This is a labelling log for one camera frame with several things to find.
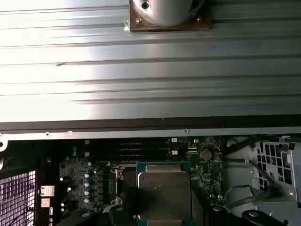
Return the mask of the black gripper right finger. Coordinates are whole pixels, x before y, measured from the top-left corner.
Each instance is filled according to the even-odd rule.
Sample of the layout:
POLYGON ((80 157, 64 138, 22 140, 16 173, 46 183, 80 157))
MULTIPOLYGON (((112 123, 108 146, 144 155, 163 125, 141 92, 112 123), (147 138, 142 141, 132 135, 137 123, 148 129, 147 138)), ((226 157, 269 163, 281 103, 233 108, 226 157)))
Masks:
POLYGON ((284 223, 259 210, 246 210, 237 217, 220 205, 211 205, 200 188, 191 189, 193 226, 283 226, 284 223))

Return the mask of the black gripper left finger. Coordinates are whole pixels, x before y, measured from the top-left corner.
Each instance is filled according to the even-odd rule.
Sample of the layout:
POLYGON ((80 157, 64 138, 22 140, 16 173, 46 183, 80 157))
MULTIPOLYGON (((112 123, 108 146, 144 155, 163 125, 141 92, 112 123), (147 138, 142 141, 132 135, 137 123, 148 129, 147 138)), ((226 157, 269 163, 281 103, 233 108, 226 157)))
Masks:
POLYGON ((105 188, 96 182, 85 182, 83 188, 68 200, 68 212, 62 215, 57 225, 138 226, 138 188, 127 185, 127 176, 124 176, 122 183, 121 196, 105 204, 105 188))

